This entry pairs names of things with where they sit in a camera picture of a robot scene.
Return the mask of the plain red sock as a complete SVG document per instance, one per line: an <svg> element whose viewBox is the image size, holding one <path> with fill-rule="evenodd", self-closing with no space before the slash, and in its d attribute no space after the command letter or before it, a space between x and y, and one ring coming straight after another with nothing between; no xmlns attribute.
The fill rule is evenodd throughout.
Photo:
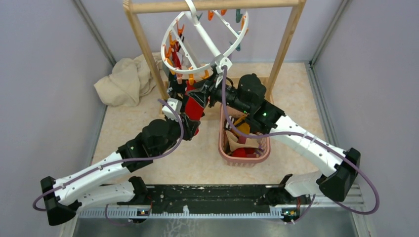
<svg viewBox="0 0 419 237"><path fill-rule="evenodd" d="M201 117L204 114L204 108L200 106L193 98L188 96L186 92L193 90L194 86L190 85L189 80L186 81L186 91L184 94L184 99L186 99L186 105L184 108L185 114L189 117L190 120L200 121Z"/></svg>

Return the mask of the mustard yellow sock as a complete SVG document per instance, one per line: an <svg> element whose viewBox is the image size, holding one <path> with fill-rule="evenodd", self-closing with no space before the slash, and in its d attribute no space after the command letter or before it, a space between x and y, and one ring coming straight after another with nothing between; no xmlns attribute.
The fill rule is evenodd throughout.
<svg viewBox="0 0 419 237"><path fill-rule="evenodd" d="M233 123L233 125L243 134L249 135L250 134L250 126L249 124L245 121L245 118L247 116L243 115L241 117L239 117L238 119L236 119Z"/></svg>

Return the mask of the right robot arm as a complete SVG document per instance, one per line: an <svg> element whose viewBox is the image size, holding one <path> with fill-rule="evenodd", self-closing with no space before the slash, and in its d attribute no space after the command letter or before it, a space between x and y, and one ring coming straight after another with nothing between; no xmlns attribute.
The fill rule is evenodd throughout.
<svg viewBox="0 0 419 237"><path fill-rule="evenodd" d="M266 87L256 74L239 79L236 87L204 80L194 84L187 95L202 107L216 102L246 114L250 132L266 136L287 145L318 167L318 171L287 175L280 184L278 197L283 203L292 203L302 195L323 194L342 202L349 193L359 166L360 152L347 151L317 138L294 122L286 113L265 99Z"/></svg>

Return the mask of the beige maroon striped sock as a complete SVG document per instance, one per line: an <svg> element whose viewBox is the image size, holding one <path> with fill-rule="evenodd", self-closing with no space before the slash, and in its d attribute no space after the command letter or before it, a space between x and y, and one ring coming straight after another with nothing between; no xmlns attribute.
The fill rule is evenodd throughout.
<svg viewBox="0 0 419 237"><path fill-rule="evenodd" d="M230 151L234 152L239 148L254 148L259 149L259 143L257 139L250 139L244 136L237 137L233 132L225 131L228 140Z"/></svg>

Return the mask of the pink plastic laundry basket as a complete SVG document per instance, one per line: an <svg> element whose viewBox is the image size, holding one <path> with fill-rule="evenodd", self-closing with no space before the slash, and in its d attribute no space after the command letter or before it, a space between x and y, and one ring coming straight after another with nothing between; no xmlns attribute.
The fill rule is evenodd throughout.
<svg viewBox="0 0 419 237"><path fill-rule="evenodd" d="M270 155L269 138L246 138L235 133L226 120L223 107L220 109L218 150L230 166L253 167Z"/></svg>

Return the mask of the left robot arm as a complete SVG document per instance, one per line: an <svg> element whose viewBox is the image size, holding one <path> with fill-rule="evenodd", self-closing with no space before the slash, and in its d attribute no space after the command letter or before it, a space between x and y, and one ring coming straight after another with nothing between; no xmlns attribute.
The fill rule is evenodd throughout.
<svg viewBox="0 0 419 237"><path fill-rule="evenodd" d="M132 176L117 184L107 182L170 154L181 140L191 140L200 124L199 120L191 120L185 114L180 114L180 122L169 118L152 120L134 139L100 162L67 177L43 178L42 198L49 225L61 225L96 206L150 204L149 192L141 177Z"/></svg>

